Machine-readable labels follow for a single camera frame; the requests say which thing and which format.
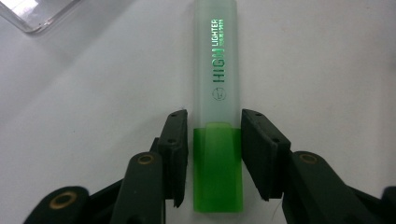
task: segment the highlighter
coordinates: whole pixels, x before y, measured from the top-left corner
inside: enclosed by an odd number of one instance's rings
[[[243,209],[234,0],[194,3],[194,210]]]

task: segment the transparent plastic container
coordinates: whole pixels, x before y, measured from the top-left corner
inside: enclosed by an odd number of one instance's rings
[[[25,33],[50,26],[79,0],[0,0],[0,15]]]

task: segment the white surface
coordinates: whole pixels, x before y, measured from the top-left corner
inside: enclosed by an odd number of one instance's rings
[[[242,107],[348,185],[376,197],[396,185],[396,2],[237,4]],[[60,187],[119,180],[169,113],[193,113],[191,0],[84,0],[41,36],[0,30],[1,223]],[[286,223],[244,181],[245,212],[196,214],[189,172],[168,223]]]

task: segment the white table surface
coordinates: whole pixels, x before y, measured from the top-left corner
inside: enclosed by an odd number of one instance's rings
[[[376,197],[396,185],[396,2],[237,5],[242,107],[348,185]],[[169,113],[192,117],[192,12],[192,0],[83,0],[39,36],[0,18],[1,223],[60,187],[112,184]],[[194,213],[191,175],[168,223],[286,223],[245,167],[243,213]]]

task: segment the green highlighter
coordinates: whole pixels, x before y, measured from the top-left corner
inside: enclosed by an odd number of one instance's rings
[[[194,210],[243,209],[234,0],[195,1]]]

